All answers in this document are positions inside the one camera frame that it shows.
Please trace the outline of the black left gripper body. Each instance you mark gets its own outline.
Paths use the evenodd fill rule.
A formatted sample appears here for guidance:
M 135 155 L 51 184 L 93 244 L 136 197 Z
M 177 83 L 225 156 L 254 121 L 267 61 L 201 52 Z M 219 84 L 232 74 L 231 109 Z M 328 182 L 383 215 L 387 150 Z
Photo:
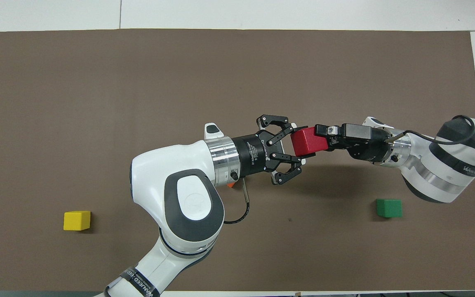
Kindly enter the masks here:
M 259 130 L 254 134 L 233 138 L 239 154 L 240 177 L 276 170 L 281 161 L 271 159 L 271 155 L 283 154 L 283 145 L 279 141 L 270 146 L 269 141 L 274 136 L 267 130 Z

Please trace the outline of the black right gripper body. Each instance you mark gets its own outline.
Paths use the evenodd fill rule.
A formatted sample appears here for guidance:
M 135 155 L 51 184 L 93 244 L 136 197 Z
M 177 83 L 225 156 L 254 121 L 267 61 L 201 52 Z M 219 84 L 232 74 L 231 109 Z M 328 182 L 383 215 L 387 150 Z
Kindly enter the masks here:
M 329 150 L 347 150 L 357 160 L 381 162 L 388 152 L 390 133 L 365 125 L 344 123 L 338 128 L 337 135 L 328 135 Z

